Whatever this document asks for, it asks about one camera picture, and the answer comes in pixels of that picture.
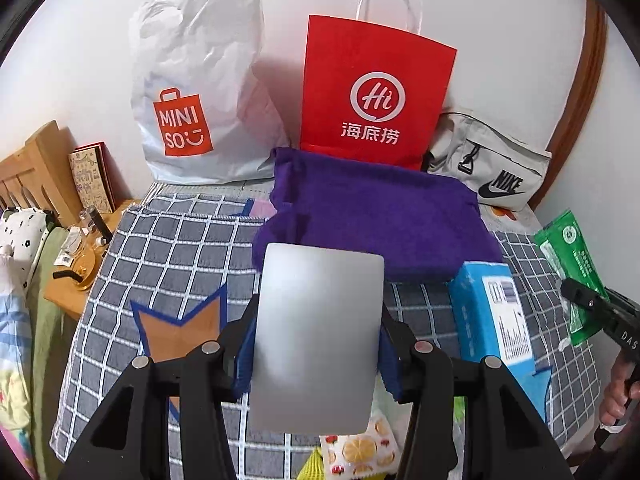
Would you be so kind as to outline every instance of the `gray waist bag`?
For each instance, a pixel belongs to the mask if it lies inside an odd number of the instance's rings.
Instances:
[[[474,112],[440,116],[431,148],[432,173],[455,177],[478,194],[478,202],[520,211],[538,190],[551,153],[498,131]]]

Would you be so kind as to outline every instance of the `human hand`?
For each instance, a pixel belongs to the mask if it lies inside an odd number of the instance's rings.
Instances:
[[[611,382],[604,390],[604,398],[600,405],[600,421],[605,426],[613,426],[617,420],[625,416],[625,404],[631,399],[640,399],[640,382],[632,384],[627,391],[625,381],[633,373],[634,362],[628,361],[621,350],[611,367]]]

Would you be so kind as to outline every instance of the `blue box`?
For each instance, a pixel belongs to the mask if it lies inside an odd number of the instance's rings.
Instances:
[[[465,262],[449,282],[461,357],[480,362],[498,356],[516,377],[536,364],[527,323],[507,264]]]

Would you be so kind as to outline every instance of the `green cloth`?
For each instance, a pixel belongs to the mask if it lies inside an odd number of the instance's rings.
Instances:
[[[40,480],[55,480],[62,469],[62,462],[49,447],[49,439],[58,414],[62,377],[77,324],[43,297],[53,272],[53,261],[65,238],[63,228],[55,228],[49,234],[26,298],[33,333],[31,445]]]
[[[465,420],[465,397],[453,397],[453,420],[457,423]]]

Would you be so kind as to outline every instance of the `nike bag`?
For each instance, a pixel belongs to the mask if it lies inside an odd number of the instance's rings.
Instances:
[[[408,28],[309,16],[300,147],[420,170],[442,110],[456,50]]]
[[[538,190],[551,153],[496,129],[474,112],[450,111],[438,122],[429,170],[453,176],[478,194],[478,202],[520,211]]]
[[[252,72],[260,0],[152,0],[129,23],[131,107],[156,180],[221,184],[273,176],[282,121]]]

